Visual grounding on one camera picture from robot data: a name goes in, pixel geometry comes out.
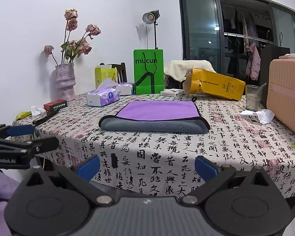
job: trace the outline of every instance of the chair backrest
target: chair backrest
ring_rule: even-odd
[[[127,73],[126,73],[126,65],[125,63],[118,64],[110,64],[111,68],[117,69],[117,81],[118,83],[127,82]]]

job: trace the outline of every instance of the red box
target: red box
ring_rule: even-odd
[[[48,112],[53,112],[65,107],[68,107],[68,103],[66,100],[62,99],[54,100],[50,103],[44,104],[44,109]]]

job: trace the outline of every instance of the green paper bag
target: green paper bag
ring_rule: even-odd
[[[163,50],[134,50],[136,94],[159,94],[164,90]]]

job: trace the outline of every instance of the cream blanket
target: cream blanket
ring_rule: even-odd
[[[164,74],[182,82],[186,79],[185,75],[187,70],[191,68],[205,69],[215,72],[211,63],[206,60],[171,60],[164,65]]]

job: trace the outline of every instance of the rose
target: rose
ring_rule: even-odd
[[[99,35],[101,33],[97,25],[88,25],[85,31],[90,32],[89,35]]]
[[[83,43],[83,45],[80,45],[78,47],[78,52],[79,52],[79,54],[83,54],[84,53],[85,55],[87,55],[91,51],[91,49],[92,49],[92,47],[90,47],[90,45],[88,44],[88,42],[85,41]]]
[[[70,49],[76,49],[76,47],[78,46],[78,41],[71,41],[71,42],[69,42],[69,48]]]
[[[79,53],[80,54],[84,53],[86,47],[88,47],[88,46],[89,46],[89,44],[87,42],[84,42],[82,45],[79,45],[79,47],[78,47]]]
[[[51,45],[45,45],[44,47],[44,53],[46,53],[47,55],[50,55],[53,51],[54,47],[52,47]]]
[[[87,43],[87,45],[88,45],[88,42],[87,42],[86,38],[82,38],[82,39],[77,41],[77,44],[79,44],[79,46],[83,45],[84,43]]]
[[[78,11],[76,9],[66,10],[65,12],[65,18],[66,20],[70,20],[72,18],[78,17]]]
[[[74,29],[76,29],[78,27],[78,21],[76,20],[76,18],[72,18],[69,20],[68,25],[67,25],[67,30],[68,31],[72,31]]]
[[[89,52],[90,52],[91,49],[92,49],[91,46],[87,46],[87,47],[85,47],[85,49],[84,49],[84,54],[85,54],[85,55],[89,54]]]

